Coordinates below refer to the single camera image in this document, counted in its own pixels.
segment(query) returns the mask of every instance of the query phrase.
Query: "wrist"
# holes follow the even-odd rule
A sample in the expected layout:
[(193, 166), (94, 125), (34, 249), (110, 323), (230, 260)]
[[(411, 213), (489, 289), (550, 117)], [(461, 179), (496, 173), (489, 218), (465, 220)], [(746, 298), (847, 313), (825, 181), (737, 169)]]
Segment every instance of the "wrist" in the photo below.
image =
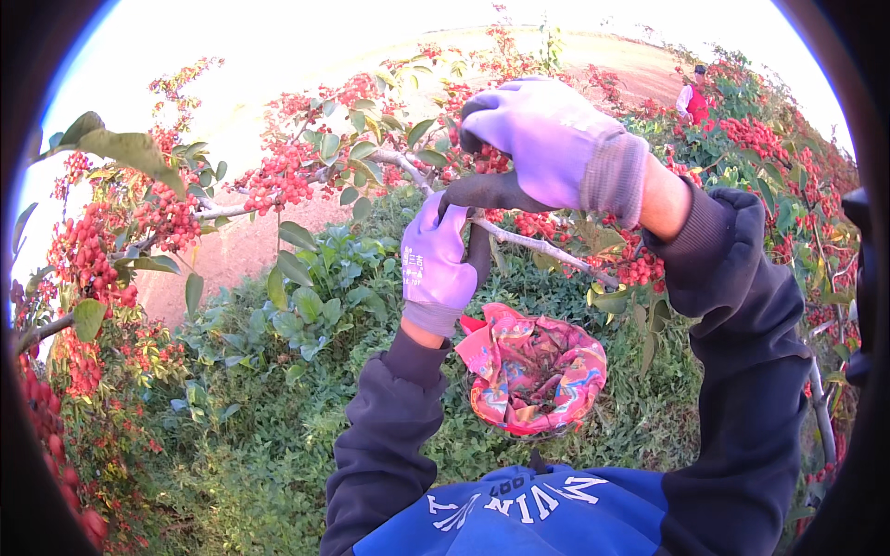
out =
[(425, 330), (405, 316), (401, 318), (401, 329), (411, 340), (425, 348), (438, 350), (445, 343), (445, 336)]
[(669, 242), (686, 223), (692, 208), (692, 192), (673, 172), (649, 154), (643, 177), (640, 224), (658, 239)]

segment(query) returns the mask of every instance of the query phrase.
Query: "purple gloved hand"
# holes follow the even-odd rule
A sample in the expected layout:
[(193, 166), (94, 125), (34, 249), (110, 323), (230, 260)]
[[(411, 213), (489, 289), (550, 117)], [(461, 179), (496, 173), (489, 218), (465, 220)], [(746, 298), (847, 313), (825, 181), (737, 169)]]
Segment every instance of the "purple gloved hand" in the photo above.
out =
[(608, 212), (626, 227), (639, 219), (649, 144), (562, 81), (511, 81), (475, 95), (462, 117), (464, 150), (488, 143), (513, 159), (514, 171), (452, 182), (441, 214), (454, 204)]
[(401, 278), (404, 317), (433, 334), (451, 337), (455, 321), (489, 276), (491, 252), (488, 232), (474, 224), (463, 262), (461, 230), (469, 209), (452, 205), (440, 221), (437, 210), (443, 193), (426, 199), (405, 229)]

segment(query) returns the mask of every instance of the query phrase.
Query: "green shrub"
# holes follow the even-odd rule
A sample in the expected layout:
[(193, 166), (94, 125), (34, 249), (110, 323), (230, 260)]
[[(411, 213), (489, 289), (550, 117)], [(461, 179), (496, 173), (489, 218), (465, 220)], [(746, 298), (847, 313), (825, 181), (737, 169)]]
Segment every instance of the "green shrub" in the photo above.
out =
[[(193, 378), (184, 389), (158, 386), (149, 404), (172, 458), (153, 470), (157, 502), (172, 516), (157, 552), (317, 552), (334, 440), (347, 426), (344, 407), (361, 367), (389, 346), (398, 326), (401, 275), (391, 255), (421, 201), (413, 189), (397, 189), (360, 224), (319, 234), (319, 251), (297, 253), (314, 286), (287, 284), (289, 312), (266, 301), (263, 274), (222, 290), (179, 331)], [(642, 336), (633, 319), (606, 324), (604, 313), (587, 307), (583, 278), (538, 270), (518, 250), (505, 250), (504, 265), (467, 314), (504, 302), (566, 318), (609, 353), (595, 411), (577, 432), (536, 443), (542, 455), (579, 468), (688, 464), (696, 454), (700, 370), (685, 323), (672, 323), (662, 336), (670, 349), (659, 350), (641, 375)], [(439, 483), (527, 463), (529, 442), (507, 438), (473, 413), (472, 380), (456, 354), (443, 371), (450, 380), (445, 422), (424, 447), (439, 465)]]

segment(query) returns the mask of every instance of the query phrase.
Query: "brown dirt field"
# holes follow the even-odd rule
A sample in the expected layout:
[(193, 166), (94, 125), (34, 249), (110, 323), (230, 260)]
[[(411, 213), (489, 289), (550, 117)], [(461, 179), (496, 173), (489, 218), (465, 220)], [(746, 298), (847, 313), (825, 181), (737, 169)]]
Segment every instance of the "brown dirt field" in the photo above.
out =
[[(538, 49), (540, 34), (536, 28), (516, 28), (515, 36), (521, 51)], [(660, 104), (671, 106), (682, 87), (681, 77), (674, 71), (679, 62), (660, 48), (600, 33), (564, 31), (562, 39), (565, 46), (561, 59), (569, 72), (580, 71), (588, 63), (602, 70), (614, 71), (623, 84), (620, 88), (624, 98), (629, 102), (640, 104), (652, 97)], [(481, 28), (428, 33), (419, 36), (415, 42), (366, 52), (352, 60), (343, 60), (335, 66), (307, 73), (295, 78), (290, 90), (302, 90), (319, 82), (328, 85), (342, 83), (359, 71), (376, 68), (383, 59), (413, 55), (417, 42), (435, 42), (443, 47), (453, 45), (464, 52), (490, 48), (492, 44), (491, 38), (485, 36)], [(486, 81), (485, 77), (478, 75), (465, 77), (471, 84)], [(254, 98), (248, 98), (249, 94), (253, 94)], [(226, 118), (217, 120), (212, 129), (195, 138), (211, 143), (211, 160), (227, 161), (228, 180), (239, 177), (262, 159), (259, 135), (263, 130), (263, 104), (275, 94), (269, 92), (260, 98), (256, 90), (245, 92), (244, 99), (233, 102), (231, 108), (225, 110), (228, 112)], [(441, 94), (441, 86), (434, 78), (423, 80), (417, 91), (406, 94), (405, 103), (410, 108), (408, 119), (419, 121), (438, 114), (438, 108), (429, 100), (437, 94)], [(338, 125), (331, 125), (335, 133), (340, 133)], [(220, 205), (237, 205), (244, 202), (244, 197), (237, 193), (220, 193), (214, 201)], [(336, 199), (323, 201), (321, 195), (316, 195), (308, 203), (290, 205), (281, 217), (282, 220), (297, 222), (310, 231), (319, 231), (326, 223), (342, 222), (350, 214), (349, 206), (340, 206)], [(232, 223), (220, 231), (202, 238), (195, 253), (184, 254), (183, 259), (192, 264), (194, 255), (192, 266), (205, 280), (204, 296), (215, 295), (221, 286), (236, 286), (241, 277), (256, 276), (258, 271), (271, 263), (275, 258), (277, 237), (278, 220), (273, 214), (257, 217), (255, 222), (250, 222), (246, 215), (240, 216), (232, 219)], [(182, 323), (187, 274), (183, 266), (183, 276), (145, 272), (137, 278), (140, 303), (150, 318), (161, 318), (170, 327)]]

